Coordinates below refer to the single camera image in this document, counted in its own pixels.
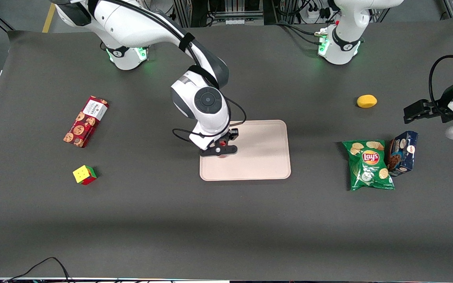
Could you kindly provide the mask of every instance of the gray table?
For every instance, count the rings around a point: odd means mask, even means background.
[[[318,26],[308,26],[318,30]],[[287,124],[286,180],[205,182],[192,120],[169,86],[192,61],[169,44],[121,72],[93,34],[10,34],[0,79],[0,276],[48,256],[72,276],[258,280],[453,281],[453,141],[438,119],[403,124],[427,98],[433,62],[453,53],[453,19],[372,24],[347,66],[314,56],[280,27],[194,35],[230,67],[223,92],[249,119]],[[435,91],[453,83],[453,61]],[[379,104],[355,107],[372,93]],[[85,149],[62,141],[88,95],[111,108]],[[395,191],[347,192],[337,143],[420,133],[414,172]],[[72,171],[100,177],[83,187]],[[34,276],[60,276],[53,263]]]

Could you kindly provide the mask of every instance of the cookie box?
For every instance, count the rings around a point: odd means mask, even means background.
[[[108,108],[106,100],[90,96],[63,140],[77,147],[86,147]]]
[[[414,131],[406,131],[391,140],[387,165],[392,177],[413,170],[418,136]]]

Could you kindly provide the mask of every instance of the green chip bag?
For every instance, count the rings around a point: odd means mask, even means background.
[[[351,191],[361,187],[394,190],[384,162],[383,140],[349,140],[342,143],[349,152]]]

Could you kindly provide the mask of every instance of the lay's logo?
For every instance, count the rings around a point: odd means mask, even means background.
[[[379,162],[379,154],[374,151],[364,151],[363,152],[363,161],[370,165],[376,165]]]

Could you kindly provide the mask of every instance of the cookie package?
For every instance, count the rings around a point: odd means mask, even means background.
[[[342,144],[349,153],[351,191],[362,187],[394,190],[384,162],[383,140],[349,140]]]
[[[418,136],[419,134],[414,131],[406,131],[391,140],[388,169],[392,177],[400,176],[413,170]]]
[[[86,147],[108,108],[106,100],[90,96],[63,140],[77,147]]]

